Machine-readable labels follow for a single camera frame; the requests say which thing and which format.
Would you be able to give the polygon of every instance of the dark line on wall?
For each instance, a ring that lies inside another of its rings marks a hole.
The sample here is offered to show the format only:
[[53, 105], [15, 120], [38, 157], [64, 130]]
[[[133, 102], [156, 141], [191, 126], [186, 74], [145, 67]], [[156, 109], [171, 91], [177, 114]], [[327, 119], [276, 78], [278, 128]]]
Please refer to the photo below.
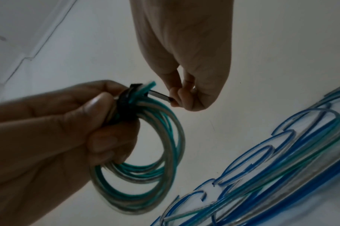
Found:
[[24, 60], [29, 60], [32, 61], [38, 54], [39, 52], [42, 50], [43, 46], [45, 46], [45, 44], [48, 42], [48, 40], [50, 39], [50, 37], [53, 35], [53, 33], [56, 31], [56, 29], [59, 27], [59, 25], [61, 25], [61, 23], [64, 21], [64, 19], [67, 17], [68, 13], [70, 12], [70, 10], [73, 8], [73, 6], [75, 5], [75, 3], [78, 0], [75, 0], [73, 2], [73, 4], [70, 6], [69, 10], [66, 12], [65, 16], [61, 19], [61, 21], [56, 25], [56, 27], [53, 29], [53, 31], [51, 32], [51, 34], [48, 36], [48, 38], [46, 39], [46, 41], [42, 44], [42, 46], [39, 48], [39, 50], [36, 52], [36, 54], [33, 57], [25, 57], [23, 58], [20, 63], [18, 64], [18, 66], [16, 67], [16, 69], [12, 72], [12, 74], [8, 77], [8, 79], [6, 80], [5, 84], [12, 78], [12, 76], [16, 73], [16, 71], [20, 68], [21, 64], [23, 63]]

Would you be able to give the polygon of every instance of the wire bundle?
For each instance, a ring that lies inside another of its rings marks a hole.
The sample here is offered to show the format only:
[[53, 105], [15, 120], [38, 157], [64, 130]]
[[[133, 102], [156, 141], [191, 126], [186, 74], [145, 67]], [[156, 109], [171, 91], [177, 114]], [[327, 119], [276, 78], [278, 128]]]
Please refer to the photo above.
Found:
[[[108, 162], [103, 166], [90, 168], [90, 176], [96, 190], [112, 208], [125, 214], [143, 214], [151, 211], [162, 202], [172, 186], [177, 165], [184, 154], [185, 136], [177, 117], [164, 104], [146, 96], [154, 86], [155, 82], [151, 82], [129, 89], [124, 92], [124, 95], [120, 95], [117, 101], [118, 113], [110, 124], [116, 124], [121, 120], [134, 117], [143, 119], [160, 136], [164, 148], [161, 158], [146, 166], [134, 166], [127, 163], [117, 165]], [[171, 121], [178, 132], [177, 144], [175, 143]], [[131, 183], [158, 183], [144, 194], [125, 194], [113, 188], [106, 181], [102, 167]]]
[[[333, 105], [340, 102], [340, 89], [282, 122], [272, 137], [234, 160], [217, 179], [203, 182], [193, 192], [177, 197], [152, 226], [254, 226], [274, 217], [306, 197], [340, 173], [340, 113]], [[305, 116], [317, 116], [300, 132], [293, 128]], [[282, 139], [274, 147], [270, 143]], [[187, 212], [178, 211], [204, 187], [219, 186], [217, 200]]]

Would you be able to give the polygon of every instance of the white surface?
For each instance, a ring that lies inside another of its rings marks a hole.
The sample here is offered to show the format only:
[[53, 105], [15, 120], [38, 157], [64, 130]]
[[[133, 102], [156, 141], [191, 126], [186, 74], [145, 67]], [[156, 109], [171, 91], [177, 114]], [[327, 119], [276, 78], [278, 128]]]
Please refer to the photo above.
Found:
[[[340, 86], [340, 0], [241, 0], [234, 11], [232, 69], [220, 98], [203, 112], [174, 110], [187, 149], [164, 203], [142, 216], [124, 216], [88, 184], [35, 225], [149, 225], [177, 194], [217, 177], [283, 119]], [[39, 55], [6, 84], [2, 99], [98, 79], [126, 85], [156, 80], [157, 90], [165, 90], [137, 47], [127, 1], [79, 0]], [[149, 142], [154, 134], [142, 125], [129, 162], [144, 164], [160, 155], [160, 142]], [[113, 183], [123, 191], [143, 190]], [[323, 207], [328, 219], [340, 208], [340, 195], [333, 196]], [[296, 225], [315, 222], [308, 218]]]
[[75, 0], [0, 0], [0, 83], [33, 57]]

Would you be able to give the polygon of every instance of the hand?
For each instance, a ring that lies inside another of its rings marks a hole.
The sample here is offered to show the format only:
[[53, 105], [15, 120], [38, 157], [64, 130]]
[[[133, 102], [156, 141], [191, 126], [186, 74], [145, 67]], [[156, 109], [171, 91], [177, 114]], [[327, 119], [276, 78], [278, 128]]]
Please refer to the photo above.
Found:
[[[130, 0], [140, 50], [176, 102], [190, 111], [219, 96], [231, 66], [233, 0]], [[184, 68], [184, 80], [177, 71]]]
[[125, 89], [99, 81], [0, 104], [0, 226], [31, 224], [82, 188], [89, 166], [129, 156], [139, 121], [102, 127]]

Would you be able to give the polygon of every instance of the skin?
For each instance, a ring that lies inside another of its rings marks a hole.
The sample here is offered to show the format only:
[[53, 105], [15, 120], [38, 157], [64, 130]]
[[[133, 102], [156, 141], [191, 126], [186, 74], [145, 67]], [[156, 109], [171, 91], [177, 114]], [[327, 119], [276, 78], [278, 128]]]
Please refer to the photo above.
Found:
[[[229, 75], [233, 0], [130, 5], [140, 50], [171, 105], [208, 108]], [[0, 104], [0, 226], [30, 225], [82, 188], [89, 166], [126, 160], [139, 121], [103, 124], [125, 89], [99, 81]]]

